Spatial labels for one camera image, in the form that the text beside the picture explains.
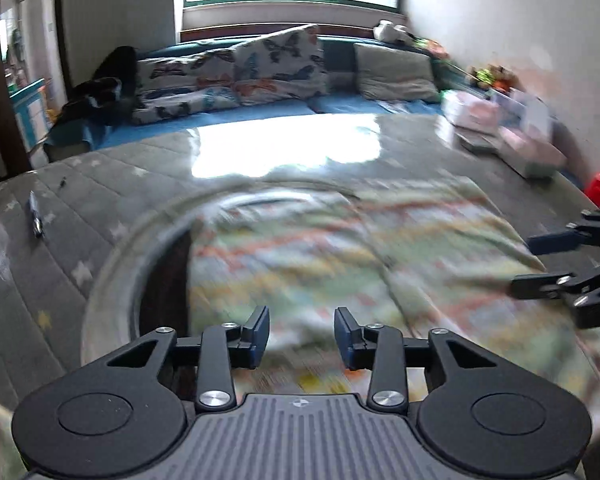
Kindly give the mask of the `floral green children's shirt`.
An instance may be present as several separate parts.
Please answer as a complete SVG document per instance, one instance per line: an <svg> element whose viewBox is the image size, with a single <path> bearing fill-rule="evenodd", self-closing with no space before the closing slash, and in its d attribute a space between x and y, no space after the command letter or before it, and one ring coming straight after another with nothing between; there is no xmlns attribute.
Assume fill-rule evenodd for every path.
<svg viewBox="0 0 600 480"><path fill-rule="evenodd" d="M271 312L264 361L240 392L364 392L367 374L344 369L332 338L346 307L412 337L452 330L600 413L600 330L576 330L556 302L507 295L544 266L471 180L253 197L204 208L192 237L192 333Z"/></svg>

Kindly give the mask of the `tissue pack with white tissue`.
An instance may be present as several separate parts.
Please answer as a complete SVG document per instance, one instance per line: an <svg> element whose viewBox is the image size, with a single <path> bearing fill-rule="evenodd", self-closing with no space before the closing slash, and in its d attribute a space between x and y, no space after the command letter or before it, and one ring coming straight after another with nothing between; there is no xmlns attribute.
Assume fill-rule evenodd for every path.
<svg viewBox="0 0 600 480"><path fill-rule="evenodd" d="M553 143L553 117L537 96L516 101L498 129L498 156L527 180L547 180L565 166L566 158Z"/></svg>

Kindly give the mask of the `colourful plush toys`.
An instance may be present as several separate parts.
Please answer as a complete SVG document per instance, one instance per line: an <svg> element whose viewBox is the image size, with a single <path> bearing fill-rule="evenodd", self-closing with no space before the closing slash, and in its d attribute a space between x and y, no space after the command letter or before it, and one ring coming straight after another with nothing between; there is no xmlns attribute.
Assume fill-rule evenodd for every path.
<svg viewBox="0 0 600 480"><path fill-rule="evenodd" d="M518 82L517 76L501 65L489 64L483 68L470 66L467 69L466 82L483 91L493 90L509 94Z"/></svg>

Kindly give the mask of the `pink wipes pack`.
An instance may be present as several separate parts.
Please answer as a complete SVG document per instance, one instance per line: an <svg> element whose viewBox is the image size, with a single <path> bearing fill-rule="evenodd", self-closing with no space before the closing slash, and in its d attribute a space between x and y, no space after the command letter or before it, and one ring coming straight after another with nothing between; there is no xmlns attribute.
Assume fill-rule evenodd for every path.
<svg viewBox="0 0 600 480"><path fill-rule="evenodd" d="M466 91L445 90L441 100L442 115L457 128L495 134L500 126L500 107Z"/></svg>

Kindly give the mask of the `black pen on table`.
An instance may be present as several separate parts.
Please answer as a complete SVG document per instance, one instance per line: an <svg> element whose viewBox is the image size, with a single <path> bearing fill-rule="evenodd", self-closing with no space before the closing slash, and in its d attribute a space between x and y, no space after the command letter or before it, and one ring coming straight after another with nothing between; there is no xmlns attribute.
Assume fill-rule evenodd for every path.
<svg viewBox="0 0 600 480"><path fill-rule="evenodd" d="M42 238L44 236L44 224L43 219L38 209L38 199L35 196L35 192L29 193L29 210L32 222L32 231L36 238Z"/></svg>

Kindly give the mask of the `grey pillow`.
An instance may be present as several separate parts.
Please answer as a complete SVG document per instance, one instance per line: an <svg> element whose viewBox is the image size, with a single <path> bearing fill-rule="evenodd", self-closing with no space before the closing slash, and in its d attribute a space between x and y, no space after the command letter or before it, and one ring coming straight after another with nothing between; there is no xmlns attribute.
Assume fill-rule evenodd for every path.
<svg viewBox="0 0 600 480"><path fill-rule="evenodd" d="M372 44L355 44L354 52L356 88L366 99L440 102L427 55Z"/></svg>

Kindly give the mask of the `black bag on sofa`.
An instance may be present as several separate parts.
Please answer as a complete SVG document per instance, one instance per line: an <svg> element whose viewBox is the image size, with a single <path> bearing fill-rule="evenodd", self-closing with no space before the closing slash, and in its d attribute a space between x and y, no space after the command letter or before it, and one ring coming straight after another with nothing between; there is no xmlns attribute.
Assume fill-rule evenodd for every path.
<svg viewBox="0 0 600 480"><path fill-rule="evenodd" d="M116 47L89 80L73 89L55 125L81 119L105 126L120 124L134 104L136 82L136 49L131 46Z"/></svg>

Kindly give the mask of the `butterfly print cushion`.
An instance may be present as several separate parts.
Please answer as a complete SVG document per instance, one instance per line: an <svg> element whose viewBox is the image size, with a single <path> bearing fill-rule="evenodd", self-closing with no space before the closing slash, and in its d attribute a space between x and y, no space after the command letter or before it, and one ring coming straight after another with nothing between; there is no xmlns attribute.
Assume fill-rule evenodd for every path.
<svg viewBox="0 0 600 480"><path fill-rule="evenodd" d="M329 92L318 27L309 24L230 48L137 62L132 122L307 100Z"/></svg>

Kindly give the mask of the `white plush toy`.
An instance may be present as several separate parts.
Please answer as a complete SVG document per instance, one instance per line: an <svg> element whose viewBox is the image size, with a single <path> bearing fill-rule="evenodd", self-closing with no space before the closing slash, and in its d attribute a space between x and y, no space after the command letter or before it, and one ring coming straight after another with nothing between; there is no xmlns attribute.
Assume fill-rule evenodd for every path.
<svg viewBox="0 0 600 480"><path fill-rule="evenodd" d="M394 24L392 21L381 20L374 28L373 35L377 41L384 44L402 44L411 46L416 36L405 25Z"/></svg>

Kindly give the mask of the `blue sofa cover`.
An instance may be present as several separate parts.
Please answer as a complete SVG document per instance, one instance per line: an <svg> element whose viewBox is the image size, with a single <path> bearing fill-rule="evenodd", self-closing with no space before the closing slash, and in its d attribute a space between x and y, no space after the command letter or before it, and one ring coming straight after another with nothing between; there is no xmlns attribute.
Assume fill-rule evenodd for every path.
<svg viewBox="0 0 600 480"><path fill-rule="evenodd" d="M152 136L229 122L314 114L388 114L390 110L387 104L365 99L355 87L358 63L354 46L374 46L377 42L371 39L329 35L322 35L320 39L330 84L330 92L326 96L314 96L305 101L280 100L228 110L209 110L141 126L131 124L123 116L119 116L118 122L111 126L96 124L86 119L75 120L65 125L58 122L43 143L43 151L50 162L57 162L74 155L113 148Z"/></svg>

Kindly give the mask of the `blue white cabinet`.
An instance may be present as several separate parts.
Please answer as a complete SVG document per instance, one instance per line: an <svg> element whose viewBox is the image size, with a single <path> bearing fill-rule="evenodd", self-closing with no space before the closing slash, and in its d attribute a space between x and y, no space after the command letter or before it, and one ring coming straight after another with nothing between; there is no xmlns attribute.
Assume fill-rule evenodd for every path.
<svg viewBox="0 0 600 480"><path fill-rule="evenodd" d="M44 90L45 81L40 78L10 96L16 123L27 152L43 142L50 130Z"/></svg>

